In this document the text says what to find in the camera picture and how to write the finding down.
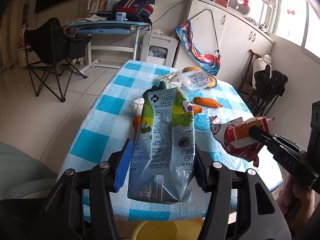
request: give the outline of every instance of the white bag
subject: white bag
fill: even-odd
[[[256,89],[256,80],[254,79],[254,74],[257,71],[265,70],[267,64],[270,65],[270,77],[271,77],[272,66],[271,66],[271,56],[270,55],[268,55],[268,54],[264,55],[263,57],[257,58],[253,62],[253,73],[252,73],[252,87],[253,87],[253,89],[257,90]]]

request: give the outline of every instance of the wooden chair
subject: wooden chair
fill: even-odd
[[[252,102],[254,102],[252,97],[253,96],[258,96],[257,91],[255,89],[253,89],[253,87],[252,87],[252,76],[251,76],[250,80],[247,80],[247,75],[249,73],[249,70],[250,70],[250,67],[251,67],[251,64],[252,64],[253,56],[257,56],[257,58],[262,57],[260,54],[258,54],[256,52],[253,52],[251,49],[249,50],[249,52],[251,53],[249,64],[248,64],[247,70],[245,71],[244,77],[241,79],[242,82],[241,82],[241,85],[240,85],[240,87],[238,89],[238,94],[242,93],[242,94],[245,94],[245,95],[248,96],[248,99],[245,102],[246,104],[248,104],[250,102],[250,100]],[[246,87],[249,89],[249,93],[241,90],[243,85],[246,85]]]

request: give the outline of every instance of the clear plastic box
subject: clear plastic box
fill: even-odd
[[[195,91],[206,88],[210,79],[207,73],[200,69],[181,73],[179,76],[174,78],[174,81],[179,82],[184,89]]]

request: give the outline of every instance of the human hand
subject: human hand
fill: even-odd
[[[280,191],[279,197],[276,200],[284,215],[288,212],[293,196],[301,201],[301,207],[299,208],[296,216],[287,221],[287,223],[289,228],[297,233],[305,226],[314,212],[315,192],[312,189],[307,189],[295,184],[294,178],[289,175],[284,181],[284,187],[282,191]]]

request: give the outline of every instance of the pink bow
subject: pink bow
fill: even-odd
[[[290,11],[290,10],[288,9],[288,14],[290,14],[290,13],[292,13],[292,15],[294,15],[294,14],[295,14],[295,11]]]

